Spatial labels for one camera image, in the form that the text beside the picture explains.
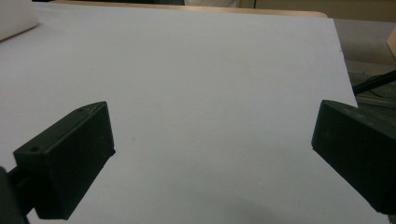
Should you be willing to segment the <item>white rounded object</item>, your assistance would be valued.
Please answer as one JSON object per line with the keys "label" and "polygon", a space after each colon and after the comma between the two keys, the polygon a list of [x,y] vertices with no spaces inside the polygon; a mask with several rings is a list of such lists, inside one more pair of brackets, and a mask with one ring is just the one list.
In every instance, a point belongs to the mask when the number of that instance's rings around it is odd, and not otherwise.
{"label": "white rounded object", "polygon": [[32,0],[0,0],[0,41],[32,29],[38,23]]}

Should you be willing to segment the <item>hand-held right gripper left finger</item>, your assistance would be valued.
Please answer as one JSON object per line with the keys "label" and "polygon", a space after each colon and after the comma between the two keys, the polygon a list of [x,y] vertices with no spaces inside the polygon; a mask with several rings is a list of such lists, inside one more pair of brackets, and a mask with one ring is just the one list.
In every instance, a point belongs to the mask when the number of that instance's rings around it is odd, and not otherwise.
{"label": "hand-held right gripper left finger", "polygon": [[21,210],[68,219],[115,154],[107,103],[80,107],[13,152]]}

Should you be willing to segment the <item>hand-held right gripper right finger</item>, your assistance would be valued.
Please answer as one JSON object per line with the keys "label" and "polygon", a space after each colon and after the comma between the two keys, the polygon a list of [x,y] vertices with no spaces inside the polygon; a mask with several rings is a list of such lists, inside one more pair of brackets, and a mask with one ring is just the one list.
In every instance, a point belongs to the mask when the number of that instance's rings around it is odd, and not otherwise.
{"label": "hand-held right gripper right finger", "polygon": [[324,100],[312,148],[375,211],[396,215],[396,126],[360,108]]}

